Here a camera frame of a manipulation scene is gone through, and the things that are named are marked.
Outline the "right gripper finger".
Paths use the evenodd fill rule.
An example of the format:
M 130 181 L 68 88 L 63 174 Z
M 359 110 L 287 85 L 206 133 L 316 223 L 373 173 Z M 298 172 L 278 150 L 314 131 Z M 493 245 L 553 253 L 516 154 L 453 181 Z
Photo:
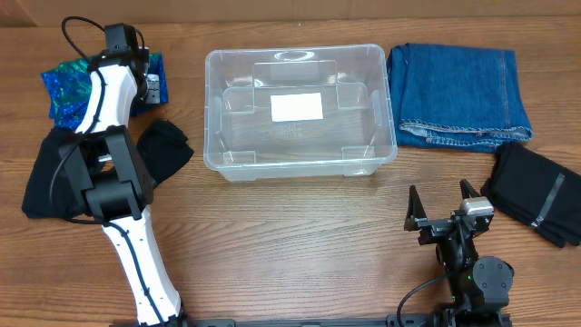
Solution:
M 460 191 L 464 200 L 470 198 L 477 198 L 480 194 L 472 187 L 467 179 L 462 179 L 459 182 Z
M 427 215 L 419 198 L 417 188 L 415 185 L 409 187 L 409 204 L 406 215 L 406 223 L 418 223 L 426 221 Z

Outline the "black cloth with tape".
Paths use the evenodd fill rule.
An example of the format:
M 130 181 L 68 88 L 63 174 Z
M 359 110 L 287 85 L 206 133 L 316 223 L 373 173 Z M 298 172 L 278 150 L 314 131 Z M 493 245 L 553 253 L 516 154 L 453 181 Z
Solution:
M 194 155 L 187 144 L 188 137 L 175 124 L 157 119 L 142 133 L 137 150 L 153 179 L 159 186 L 181 170 Z

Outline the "blue green sequin cloth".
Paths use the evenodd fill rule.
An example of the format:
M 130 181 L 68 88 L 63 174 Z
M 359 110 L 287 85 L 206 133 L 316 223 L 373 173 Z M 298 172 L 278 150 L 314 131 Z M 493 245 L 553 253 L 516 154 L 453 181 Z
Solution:
M 56 68 L 41 73 L 51 99 L 49 117 L 54 120 L 56 127 L 74 130 L 82 122 L 92 91 L 87 66 L 88 63 L 84 59 L 76 59 L 61 62 Z M 169 102 L 168 85 L 161 53 L 150 54 L 150 66 L 147 74 L 155 74 L 159 77 L 158 88 L 150 88 L 153 95 L 147 95 L 147 102 L 139 102 L 132 109 L 131 116 L 147 113 L 155 106 Z

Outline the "blue denim jeans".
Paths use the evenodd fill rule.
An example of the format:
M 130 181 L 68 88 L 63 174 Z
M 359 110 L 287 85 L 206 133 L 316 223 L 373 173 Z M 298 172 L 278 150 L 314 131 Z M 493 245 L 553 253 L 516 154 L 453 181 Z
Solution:
M 513 50 L 397 45 L 387 73 L 398 145 L 493 153 L 534 136 Z

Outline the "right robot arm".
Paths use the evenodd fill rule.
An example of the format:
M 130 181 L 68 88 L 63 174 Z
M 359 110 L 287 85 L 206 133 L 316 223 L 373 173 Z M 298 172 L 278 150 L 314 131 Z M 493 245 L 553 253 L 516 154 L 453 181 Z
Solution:
M 514 269 L 494 257 L 481 257 L 474 239 L 489 230 L 494 208 L 470 183 L 459 182 L 462 202 L 448 218 L 430 220 L 417 188 L 409 187 L 408 211 L 404 222 L 407 232 L 419 232 L 420 245 L 434 244 L 444 274 L 424 282 L 400 301 L 396 320 L 399 326 L 510 326 L 510 316 L 502 309 L 509 304 Z M 452 301 L 442 303 L 428 314 L 404 315 L 407 300 L 417 292 L 442 281 L 448 283 Z

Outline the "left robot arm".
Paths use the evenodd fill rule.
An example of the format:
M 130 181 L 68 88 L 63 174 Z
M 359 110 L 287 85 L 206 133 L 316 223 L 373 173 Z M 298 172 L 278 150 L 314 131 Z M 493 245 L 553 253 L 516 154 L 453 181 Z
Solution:
M 106 47 L 88 58 L 92 90 L 84 119 L 59 147 L 64 173 L 85 224 L 102 227 L 131 287 L 139 326 L 190 326 L 154 237 L 153 179 L 128 132 L 145 97 L 149 50 L 131 25 L 103 27 Z

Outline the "clear plastic storage bin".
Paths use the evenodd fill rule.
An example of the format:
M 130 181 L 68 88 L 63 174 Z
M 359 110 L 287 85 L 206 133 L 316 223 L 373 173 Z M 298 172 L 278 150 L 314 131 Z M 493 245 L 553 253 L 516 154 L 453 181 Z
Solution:
M 375 173 L 398 153 L 386 63 L 375 44 L 210 52 L 205 165 L 230 182 Z M 321 120 L 271 120 L 272 95 L 312 93 Z

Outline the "white label in bin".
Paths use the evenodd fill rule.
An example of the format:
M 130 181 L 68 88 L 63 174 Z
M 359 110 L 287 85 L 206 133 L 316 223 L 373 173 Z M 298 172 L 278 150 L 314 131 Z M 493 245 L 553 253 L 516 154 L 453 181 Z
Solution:
M 275 123 L 321 120 L 322 118 L 320 93 L 271 96 L 271 120 Z

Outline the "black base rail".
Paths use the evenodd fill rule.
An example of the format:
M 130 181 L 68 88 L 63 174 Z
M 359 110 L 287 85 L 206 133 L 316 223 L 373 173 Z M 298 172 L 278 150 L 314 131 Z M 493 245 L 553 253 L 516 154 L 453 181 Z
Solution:
M 402 314 L 401 320 L 405 327 L 433 327 L 431 314 Z M 323 320 L 270 320 L 240 322 L 232 319 L 192 320 L 194 327 L 399 327 L 396 314 L 385 318 L 374 319 L 323 319 Z

